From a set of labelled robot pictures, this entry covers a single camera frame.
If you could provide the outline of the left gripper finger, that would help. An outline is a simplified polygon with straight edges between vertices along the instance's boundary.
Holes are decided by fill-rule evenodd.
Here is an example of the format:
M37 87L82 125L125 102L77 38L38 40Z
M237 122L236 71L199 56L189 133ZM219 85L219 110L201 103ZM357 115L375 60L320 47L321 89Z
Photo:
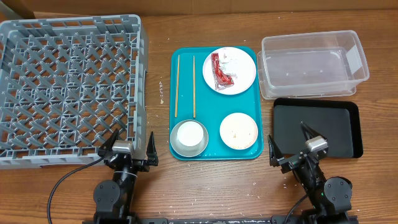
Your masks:
M98 155L104 157L107 152L112 151L112 146L119 139L119 129L115 129L113 134L108 138L108 140L103 143L103 145L98 149Z
M147 155L147 163L149 166L158 166L159 158L157 156L157 151L155 149L155 139L153 131L150 133L146 155Z

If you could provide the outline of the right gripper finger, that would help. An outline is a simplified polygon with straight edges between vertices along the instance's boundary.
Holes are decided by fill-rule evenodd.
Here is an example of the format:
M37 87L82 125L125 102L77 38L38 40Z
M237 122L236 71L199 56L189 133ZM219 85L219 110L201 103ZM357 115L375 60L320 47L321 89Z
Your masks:
M267 139L269 145L269 164L273 167L280 166L280 161L284 159L284 155L277 147L271 135L268 135Z
M301 130L303 132L303 135L304 135L306 141L311 138L315 138L317 136L323 137L320 133L316 132L314 129L312 129L310 126L305 124L303 121L300 123L300 125L301 125Z

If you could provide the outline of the grey metal bowl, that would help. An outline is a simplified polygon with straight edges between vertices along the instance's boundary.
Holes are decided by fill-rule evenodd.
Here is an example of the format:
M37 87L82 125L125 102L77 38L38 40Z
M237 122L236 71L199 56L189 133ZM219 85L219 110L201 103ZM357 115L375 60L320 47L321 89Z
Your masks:
M195 120L192 120L192 119L184 120L184 121L179 122L178 124L176 124L173 127L173 129L172 129L172 131L170 133L170 145L171 145L171 148L177 155L182 156L182 157L199 156L206 149L206 147L208 145L208 142L209 142L208 131L204 127L204 125L202 125L198 121L195 121L195 122L199 123L202 126L202 128L203 128L203 132L204 132L203 139L196 146L192 146L192 147L184 146L177 139L177 130L184 122L187 122L187 121L195 121Z

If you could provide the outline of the wooden chopstick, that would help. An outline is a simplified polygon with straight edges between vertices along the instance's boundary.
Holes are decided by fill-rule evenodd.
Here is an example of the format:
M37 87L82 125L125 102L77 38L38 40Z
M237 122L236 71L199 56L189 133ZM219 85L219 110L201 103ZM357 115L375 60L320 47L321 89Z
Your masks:
M176 89L175 89L175 118L178 116L178 92L179 92L179 76L180 76L180 55L177 58L177 76L176 76Z
M196 62L193 56L193 118L196 118Z

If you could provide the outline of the red snack wrapper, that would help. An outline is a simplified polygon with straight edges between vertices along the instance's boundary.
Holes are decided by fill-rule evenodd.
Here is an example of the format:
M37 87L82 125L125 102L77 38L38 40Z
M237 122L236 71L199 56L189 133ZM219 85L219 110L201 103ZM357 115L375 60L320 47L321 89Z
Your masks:
M234 85L232 77L222 71L218 53L211 54L211 67L215 81L215 90L223 90Z

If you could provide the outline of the white tissue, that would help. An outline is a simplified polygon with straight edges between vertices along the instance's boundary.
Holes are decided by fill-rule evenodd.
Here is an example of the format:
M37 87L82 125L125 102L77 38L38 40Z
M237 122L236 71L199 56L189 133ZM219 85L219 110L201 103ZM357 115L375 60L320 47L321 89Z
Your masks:
M238 73L238 61L227 53L219 53L219 62L221 71L233 77L237 76Z

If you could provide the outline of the white paper cup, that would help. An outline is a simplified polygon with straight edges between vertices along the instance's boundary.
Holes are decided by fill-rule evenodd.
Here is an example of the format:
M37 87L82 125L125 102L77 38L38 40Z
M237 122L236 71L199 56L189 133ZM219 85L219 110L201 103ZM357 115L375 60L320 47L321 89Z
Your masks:
M184 146L196 146L203 139L202 126L195 121L184 122L177 130L177 139Z

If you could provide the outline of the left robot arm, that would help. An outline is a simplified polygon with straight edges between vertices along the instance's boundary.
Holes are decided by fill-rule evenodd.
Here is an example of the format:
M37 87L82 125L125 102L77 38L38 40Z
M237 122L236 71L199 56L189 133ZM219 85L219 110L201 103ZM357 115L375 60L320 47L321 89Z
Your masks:
M145 156L140 159L137 154L138 150L133 148L131 142L119 139L118 130L99 148L98 155L114 173L111 180L100 182L94 189L94 224L142 222L136 213L130 211L130 205L137 173L149 172L151 166L159 164L153 133L150 134Z

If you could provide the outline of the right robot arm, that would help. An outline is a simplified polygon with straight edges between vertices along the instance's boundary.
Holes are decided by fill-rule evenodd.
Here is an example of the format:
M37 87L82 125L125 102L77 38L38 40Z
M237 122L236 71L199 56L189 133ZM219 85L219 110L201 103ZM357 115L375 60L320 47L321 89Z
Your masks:
M298 154L284 157L272 136L268 136L269 163L280 167L283 174L292 172L305 195L295 203L285 216L273 216L284 223L357 223L347 211L352 209L351 197L353 185L345 177L327 179L319 162L328 153L327 138L314 129L300 123L305 137L305 149Z

